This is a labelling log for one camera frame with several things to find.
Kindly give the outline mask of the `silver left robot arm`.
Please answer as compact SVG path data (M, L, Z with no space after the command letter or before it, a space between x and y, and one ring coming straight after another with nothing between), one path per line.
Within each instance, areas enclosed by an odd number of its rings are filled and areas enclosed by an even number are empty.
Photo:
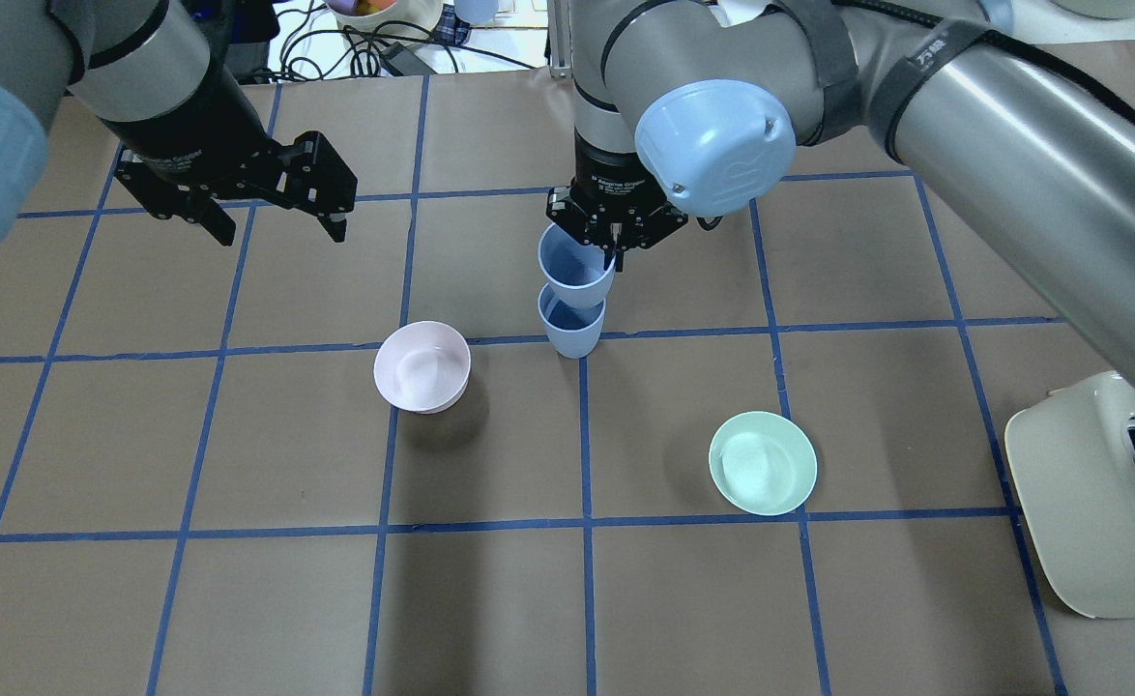
M45 171L65 94L120 141L114 175L149 216L228 248L222 202L254 199L345 241L355 173L319 131L272 139L179 1L0 1L0 243Z

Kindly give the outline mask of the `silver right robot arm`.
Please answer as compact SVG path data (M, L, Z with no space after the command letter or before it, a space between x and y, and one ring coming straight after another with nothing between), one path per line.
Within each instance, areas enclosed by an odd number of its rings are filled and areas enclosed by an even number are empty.
M1135 110L992 1L573 1L575 173L549 219L624 265L865 127L1135 388Z

